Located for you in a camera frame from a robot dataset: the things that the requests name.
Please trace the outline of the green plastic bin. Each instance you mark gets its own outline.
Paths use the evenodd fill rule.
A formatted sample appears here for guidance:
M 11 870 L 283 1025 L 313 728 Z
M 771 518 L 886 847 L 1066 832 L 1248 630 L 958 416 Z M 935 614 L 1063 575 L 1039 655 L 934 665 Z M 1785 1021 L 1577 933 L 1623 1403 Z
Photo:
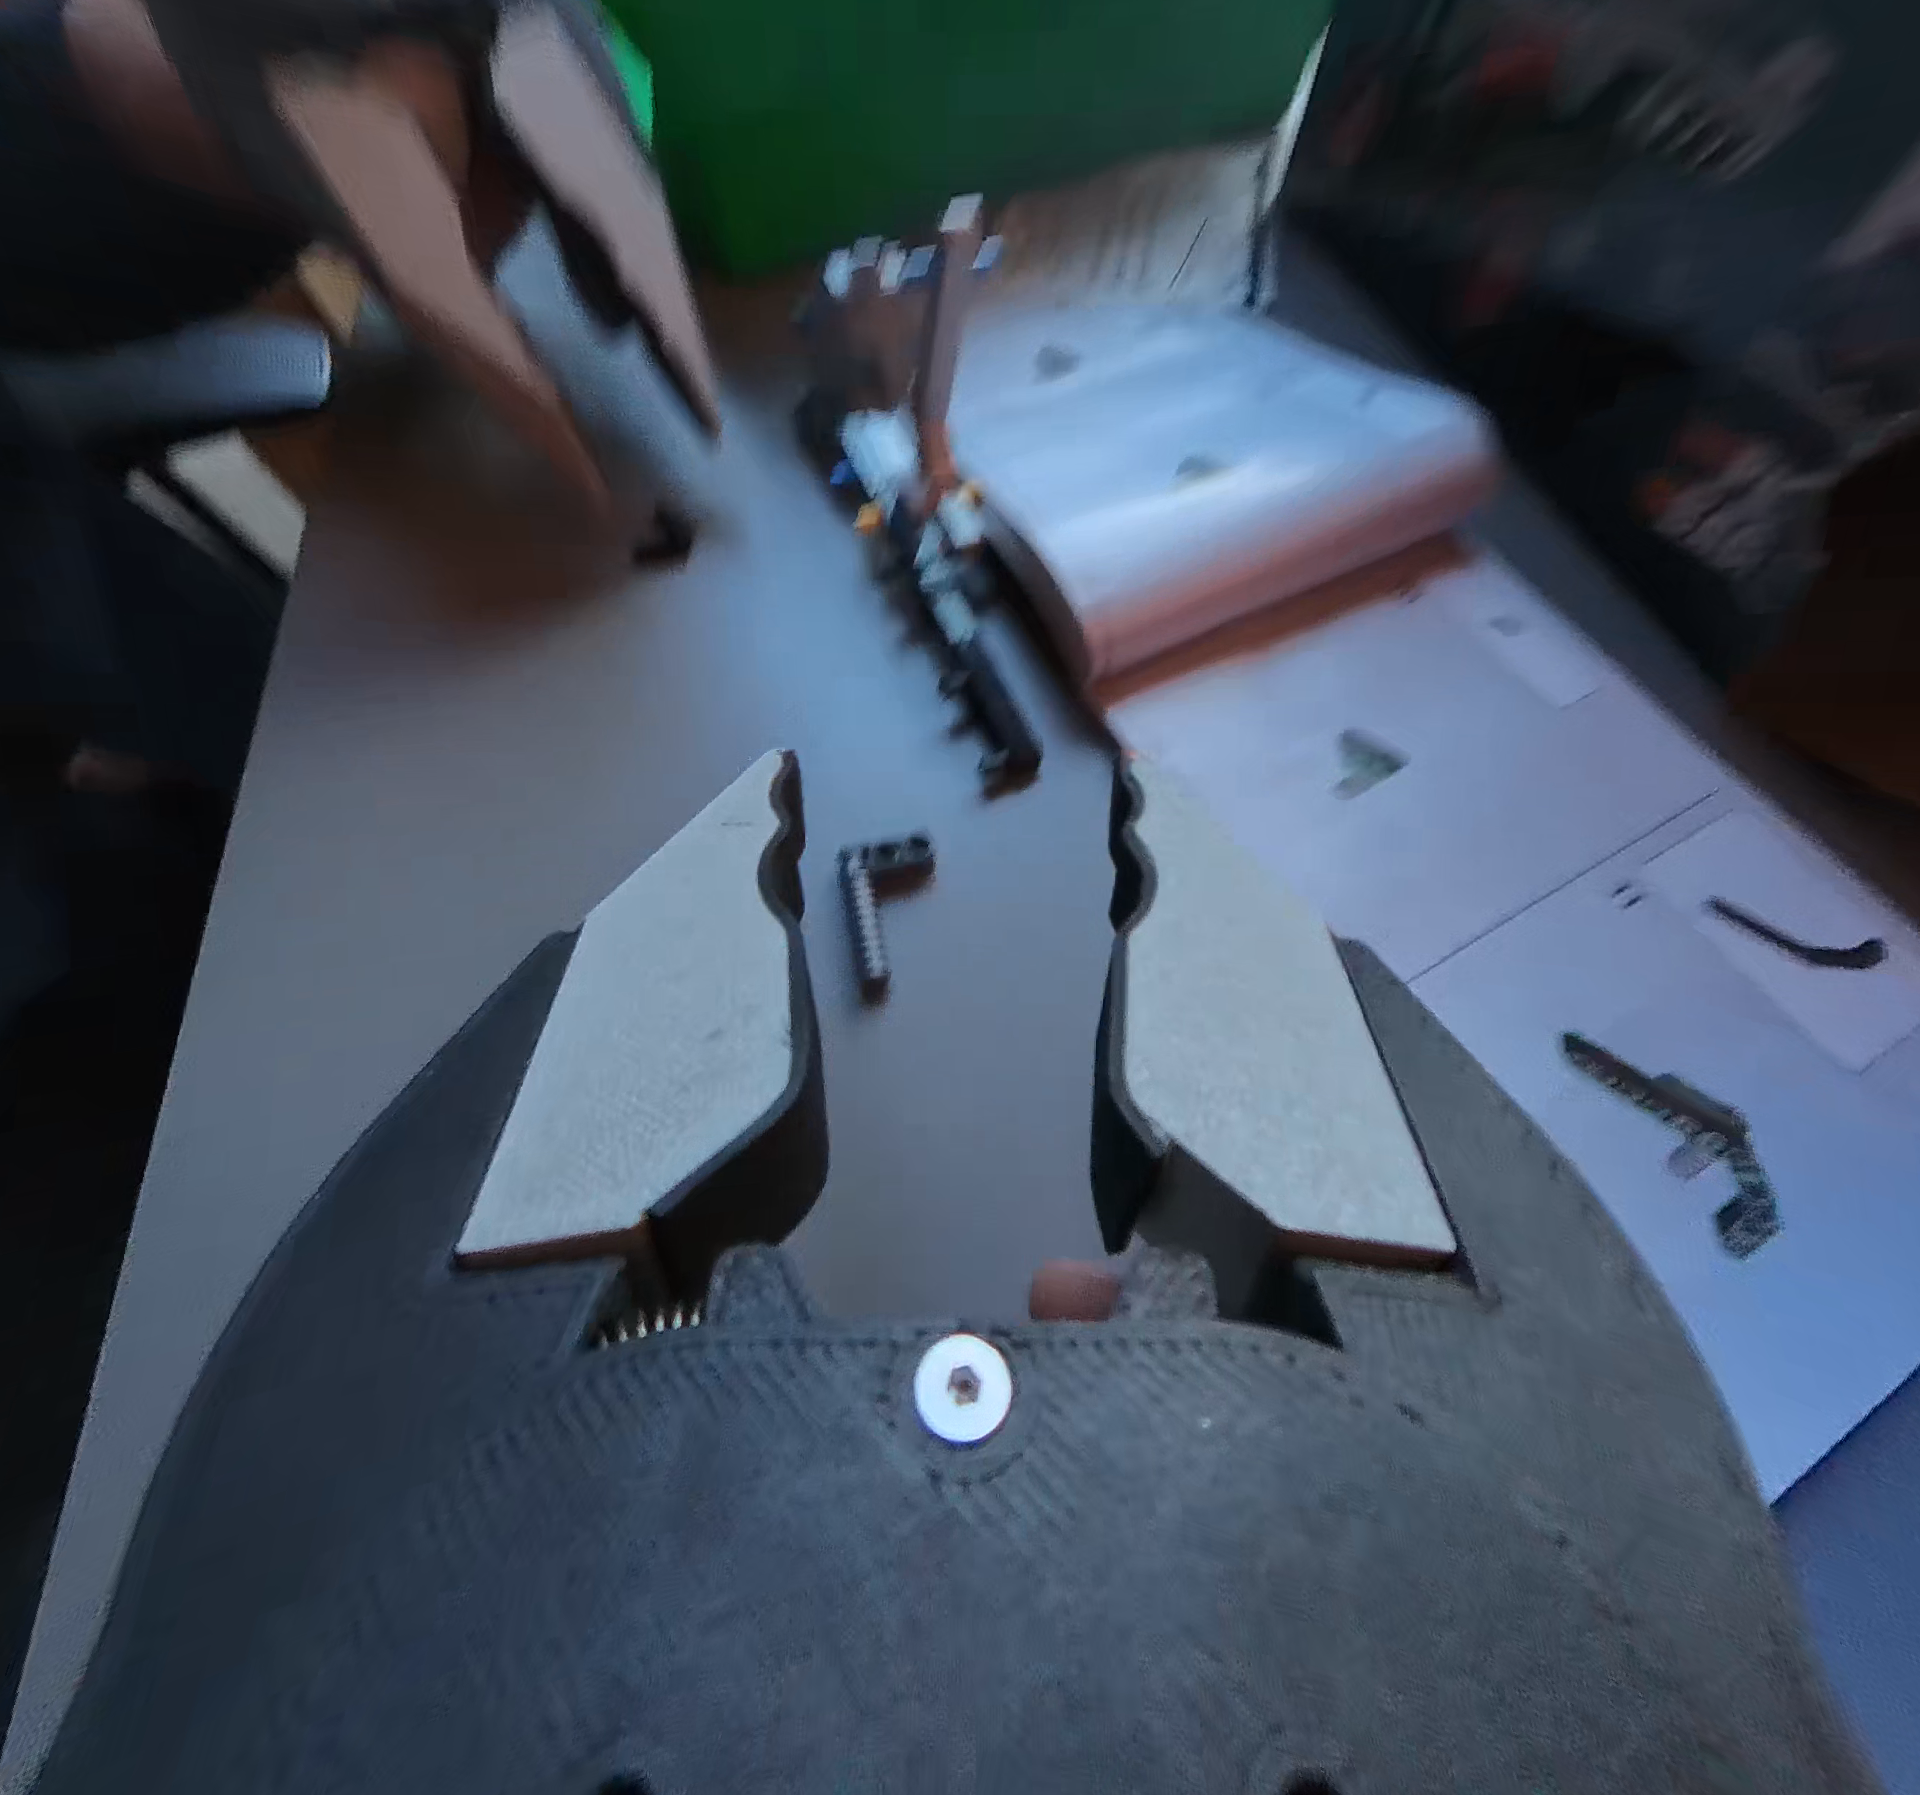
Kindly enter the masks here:
M 735 279 L 1236 142 L 1290 103 L 1332 0 L 599 0 L 645 61 L 682 244 Z

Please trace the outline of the printed line drawing sheet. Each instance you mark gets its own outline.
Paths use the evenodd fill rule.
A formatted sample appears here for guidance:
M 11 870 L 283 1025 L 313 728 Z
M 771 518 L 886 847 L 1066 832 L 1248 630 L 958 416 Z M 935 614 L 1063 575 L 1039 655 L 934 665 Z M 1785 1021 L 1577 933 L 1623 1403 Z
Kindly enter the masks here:
M 1265 210 L 1265 138 L 1124 160 L 1011 199 L 996 303 L 1126 297 L 1235 310 Z

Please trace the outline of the black angled lego beam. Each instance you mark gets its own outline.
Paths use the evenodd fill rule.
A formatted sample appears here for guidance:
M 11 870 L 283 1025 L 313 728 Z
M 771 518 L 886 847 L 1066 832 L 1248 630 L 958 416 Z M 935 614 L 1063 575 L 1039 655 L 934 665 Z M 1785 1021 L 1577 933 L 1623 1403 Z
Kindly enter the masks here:
M 891 992 L 893 968 L 883 909 L 899 895 L 924 890 L 938 869 L 938 847 L 924 832 L 843 846 L 837 852 L 837 881 L 847 918 L 856 994 L 865 1005 L 882 1003 Z

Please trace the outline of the dark lego set box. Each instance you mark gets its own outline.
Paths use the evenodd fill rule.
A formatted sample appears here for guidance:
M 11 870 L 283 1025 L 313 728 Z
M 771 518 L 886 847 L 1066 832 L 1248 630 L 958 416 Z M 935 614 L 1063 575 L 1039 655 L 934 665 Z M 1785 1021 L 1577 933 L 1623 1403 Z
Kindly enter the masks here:
M 1917 805 L 1919 0 L 1336 0 L 1292 220 L 1758 728 Z

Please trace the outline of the person's left forearm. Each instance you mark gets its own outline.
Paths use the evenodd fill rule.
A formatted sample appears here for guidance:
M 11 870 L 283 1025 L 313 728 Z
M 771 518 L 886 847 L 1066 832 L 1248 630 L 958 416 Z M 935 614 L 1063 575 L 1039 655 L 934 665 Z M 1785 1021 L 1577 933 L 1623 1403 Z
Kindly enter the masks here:
M 5 0 L 3 344 L 77 353 L 244 310 L 299 236 L 136 162 L 84 100 L 65 0 Z

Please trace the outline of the person's dark clothing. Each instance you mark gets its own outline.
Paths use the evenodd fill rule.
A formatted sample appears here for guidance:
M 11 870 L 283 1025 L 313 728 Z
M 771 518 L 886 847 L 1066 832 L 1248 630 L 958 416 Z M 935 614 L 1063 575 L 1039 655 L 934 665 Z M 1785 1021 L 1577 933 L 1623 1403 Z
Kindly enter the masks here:
M 5 443 L 5 1346 L 91 1326 L 132 1219 L 278 606 Z

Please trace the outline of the lego instruction booklet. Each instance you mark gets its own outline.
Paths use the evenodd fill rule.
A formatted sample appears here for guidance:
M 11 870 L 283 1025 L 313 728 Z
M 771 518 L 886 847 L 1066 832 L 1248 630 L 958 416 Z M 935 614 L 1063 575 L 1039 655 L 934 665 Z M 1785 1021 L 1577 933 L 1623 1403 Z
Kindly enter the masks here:
M 949 432 L 1121 745 L 1575 1160 L 1783 1501 L 1917 1374 L 1917 927 L 1454 537 L 1452 390 L 1069 303 L 973 327 Z

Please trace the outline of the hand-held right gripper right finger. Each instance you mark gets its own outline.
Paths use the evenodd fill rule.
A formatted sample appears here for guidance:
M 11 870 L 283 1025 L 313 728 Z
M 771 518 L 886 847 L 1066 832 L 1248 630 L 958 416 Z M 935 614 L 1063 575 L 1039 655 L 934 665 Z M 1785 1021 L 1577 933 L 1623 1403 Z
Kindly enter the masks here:
M 1229 1319 L 1297 1263 L 1452 1272 L 1458 1239 L 1321 916 L 1144 759 L 1114 772 L 1094 1043 L 1108 1256 L 1198 1256 Z

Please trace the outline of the black lego vehicle assembly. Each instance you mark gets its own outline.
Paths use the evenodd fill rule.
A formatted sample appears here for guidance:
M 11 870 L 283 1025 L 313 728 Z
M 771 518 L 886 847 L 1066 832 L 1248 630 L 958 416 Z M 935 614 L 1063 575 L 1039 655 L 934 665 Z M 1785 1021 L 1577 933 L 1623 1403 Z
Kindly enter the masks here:
M 1043 767 L 981 620 L 996 593 L 990 518 L 947 427 L 973 300 L 997 247 L 985 197 L 968 191 L 947 199 L 922 245 L 866 237 L 831 251 L 798 311 L 809 384 L 797 408 L 801 443 L 856 499 L 856 531 L 904 594 L 994 798 Z

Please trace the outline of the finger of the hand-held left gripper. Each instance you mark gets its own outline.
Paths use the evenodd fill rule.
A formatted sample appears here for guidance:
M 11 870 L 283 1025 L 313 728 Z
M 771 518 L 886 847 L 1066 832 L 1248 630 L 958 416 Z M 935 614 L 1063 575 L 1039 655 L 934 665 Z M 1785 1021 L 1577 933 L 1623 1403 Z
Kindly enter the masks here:
M 390 311 L 476 390 L 591 511 L 607 483 L 561 390 L 467 241 L 467 93 L 453 61 L 274 61 L 270 103 L 337 203 Z
M 533 177 L 583 308 L 637 335 L 695 425 L 722 434 L 713 357 L 658 173 L 618 92 L 561 11 L 522 0 L 496 23 L 492 111 Z

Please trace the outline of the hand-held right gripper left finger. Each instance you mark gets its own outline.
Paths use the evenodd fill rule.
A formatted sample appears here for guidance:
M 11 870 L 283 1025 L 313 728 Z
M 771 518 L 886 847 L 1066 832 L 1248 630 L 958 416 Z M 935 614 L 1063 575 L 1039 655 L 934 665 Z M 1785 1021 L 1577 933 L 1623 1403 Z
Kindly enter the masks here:
M 801 921 L 801 759 L 770 751 L 571 938 L 456 1256 L 646 1256 L 711 1272 L 785 1242 L 828 1183 Z

